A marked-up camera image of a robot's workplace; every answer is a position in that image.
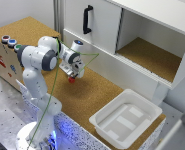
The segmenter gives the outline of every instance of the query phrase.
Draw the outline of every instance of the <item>plastic container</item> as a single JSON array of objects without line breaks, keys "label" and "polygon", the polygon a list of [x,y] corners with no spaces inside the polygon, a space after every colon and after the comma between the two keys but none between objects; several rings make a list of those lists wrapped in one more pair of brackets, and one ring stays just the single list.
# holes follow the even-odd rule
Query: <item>plastic container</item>
[{"label": "plastic container", "polygon": [[161,108],[126,89],[89,121],[97,133],[114,147],[127,149],[161,113]]}]

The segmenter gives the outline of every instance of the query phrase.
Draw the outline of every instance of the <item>brown box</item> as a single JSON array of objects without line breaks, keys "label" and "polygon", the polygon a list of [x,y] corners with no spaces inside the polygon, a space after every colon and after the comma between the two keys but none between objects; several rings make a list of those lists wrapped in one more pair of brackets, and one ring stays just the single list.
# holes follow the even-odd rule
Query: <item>brown box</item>
[{"label": "brown box", "polygon": [[18,44],[36,46],[42,36],[60,36],[60,34],[32,17],[27,17],[0,28],[0,76],[19,90],[16,79],[22,81],[23,68],[13,49],[1,43],[1,38],[9,35]]}]

